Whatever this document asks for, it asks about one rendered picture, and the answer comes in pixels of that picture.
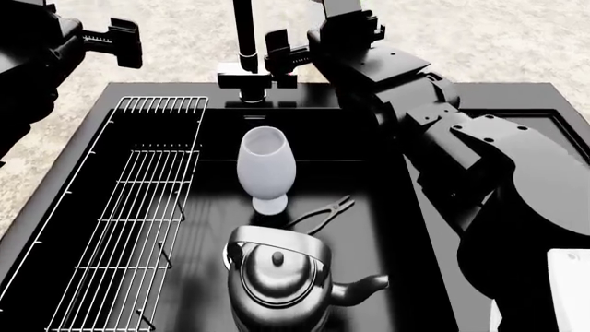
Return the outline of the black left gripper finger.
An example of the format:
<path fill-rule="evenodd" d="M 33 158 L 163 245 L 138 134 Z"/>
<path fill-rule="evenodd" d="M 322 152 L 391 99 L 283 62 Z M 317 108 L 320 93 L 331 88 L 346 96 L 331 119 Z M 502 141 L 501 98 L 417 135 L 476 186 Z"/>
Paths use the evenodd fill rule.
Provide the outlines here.
<path fill-rule="evenodd" d="M 137 35 L 139 29 L 134 21 L 125 18 L 110 18 L 108 31 L 111 35 Z"/>
<path fill-rule="evenodd" d="M 118 66 L 124 68 L 142 67 L 142 44 L 138 35 L 114 35 L 112 37 L 112 50 Z"/>

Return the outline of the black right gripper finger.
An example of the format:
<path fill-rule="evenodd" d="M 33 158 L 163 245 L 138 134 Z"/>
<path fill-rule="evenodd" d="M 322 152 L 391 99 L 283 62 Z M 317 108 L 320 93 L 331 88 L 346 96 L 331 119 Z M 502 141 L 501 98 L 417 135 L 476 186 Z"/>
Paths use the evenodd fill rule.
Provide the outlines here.
<path fill-rule="evenodd" d="M 265 57 L 265 69 L 277 82 L 278 88 L 297 88 L 298 76 L 293 74 L 295 66 L 289 57 Z"/>
<path fill-rule="evenodd" d="M 268 55 L 286 55 L 291 52 L 288 30 L 272 30 L 265 36 Z"/>

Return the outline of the black sink faucet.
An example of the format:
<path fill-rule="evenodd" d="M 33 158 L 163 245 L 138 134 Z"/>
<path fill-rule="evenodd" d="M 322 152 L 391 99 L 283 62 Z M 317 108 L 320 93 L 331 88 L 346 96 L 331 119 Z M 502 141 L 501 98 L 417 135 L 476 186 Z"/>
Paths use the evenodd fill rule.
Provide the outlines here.
<path fill-rule="evenodd" d="M 266 90 L 272 87 L 272 79 L 260 63 L 257 53 L 252 0 L 231 1 L 239 62 L 218 64 L 218 86 L 222 89 L 237 89 L 244 103 L 259 103 L 266 100 Z"/>

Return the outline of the white wine glass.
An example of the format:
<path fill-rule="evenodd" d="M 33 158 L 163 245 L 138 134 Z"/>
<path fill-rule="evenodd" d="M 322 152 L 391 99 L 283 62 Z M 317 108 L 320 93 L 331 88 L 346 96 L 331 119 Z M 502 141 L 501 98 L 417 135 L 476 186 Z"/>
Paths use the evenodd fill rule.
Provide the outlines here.
<path fill-rule="evenodd" d="M 283 212 L 296 178 L 296 162 L 284 133 L 273 126 L 250 129 L 240 144 L 237 176 L 255 212 L 267 216 Z"/>

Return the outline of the black kitchen sink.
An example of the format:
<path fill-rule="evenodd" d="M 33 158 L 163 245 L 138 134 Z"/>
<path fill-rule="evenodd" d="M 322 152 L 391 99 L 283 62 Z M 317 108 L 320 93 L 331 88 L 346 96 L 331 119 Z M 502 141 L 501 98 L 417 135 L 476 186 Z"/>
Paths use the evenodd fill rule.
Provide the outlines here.
<path fill-rule="evenodd" d="M 590 124 L 548 84 L 457 85 L 459 109 L 537 129 L 590 166 Z M 205 96 L 199 159 L 156 311 L 155 332 L 240 332 L 227 290 L 224 247 L 239 226 L 283 229 L 344 196 L 353 207 L 315 234 L 332 251 L 333 281 L 386 275 L 389 287 L 356 306 L 331 309 L 323 332 L 498 332 L 495 301 L 463 276 L 460 237 L 423 193 L 419 172 L 366 110 L 344 106 L 326 84 L 271 89 L 245 104 L 213 83 L 112 83 L 91 108 L 40 187 L 0 240 L 0 287 L 41 215 L 110 109 L 124 97 Z M 243 136 L 273 126 L 286 136 L 296 178 L 286 209 L 255 212 L 237 176 Z M 287 231 L 306 234 L 327 213 Z"/>

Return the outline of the silver metal kettle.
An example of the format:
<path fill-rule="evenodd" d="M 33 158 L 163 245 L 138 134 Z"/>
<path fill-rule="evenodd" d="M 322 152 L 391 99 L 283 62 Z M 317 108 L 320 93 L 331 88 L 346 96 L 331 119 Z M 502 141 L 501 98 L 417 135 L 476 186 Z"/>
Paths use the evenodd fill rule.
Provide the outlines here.
<path fill-rule="evenodd" d="M 386 275 L 333 281 L 331 248 L 297 231 L 239 226 L 223 255 L 240 332 L 323 332 L 333 307 L 356 306 L 389 287 Z"/>

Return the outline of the black metal pliers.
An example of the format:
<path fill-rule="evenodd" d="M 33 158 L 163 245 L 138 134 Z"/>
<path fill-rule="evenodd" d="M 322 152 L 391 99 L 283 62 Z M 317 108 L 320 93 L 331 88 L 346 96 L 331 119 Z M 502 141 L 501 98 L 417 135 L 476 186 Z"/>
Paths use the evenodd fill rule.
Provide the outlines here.
<path fill-rule="evenodd" d="M 325 226 L 327 226 L 328 223 L 337 218 L 338 215 L 341 215 L 343 212 L 353 207 L 354 204 L 355 200 L 352 199 L 351 196 L 344 196 L 331 204 L 327 204 L 324 207 L 320 207 L 310 212 L 306 212 L 305 214 L 299 216 L 295 220 L 291 220 L 289 223 L 283 226 L 283 229 L 291 229 L 298 223 L 303 222 L 304 220 L 327 213 L 327 217 L 324 218 L 324 220 L 322 220 L 321 223 L 319 223 L 313 229 L 310 229 L 306 232 L 307 235 L 314 236 L 319 231 L 321 231 Z"/>

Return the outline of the white cutting board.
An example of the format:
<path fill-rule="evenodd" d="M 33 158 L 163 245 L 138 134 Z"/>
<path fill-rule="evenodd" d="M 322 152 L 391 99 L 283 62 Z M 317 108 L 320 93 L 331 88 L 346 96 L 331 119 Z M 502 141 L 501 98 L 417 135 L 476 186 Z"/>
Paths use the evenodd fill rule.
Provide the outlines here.
<path fill-rule="evenodd" d="M 551 249 L 547 257 L 559 332 L 590 332 L 590 249 Z"/>

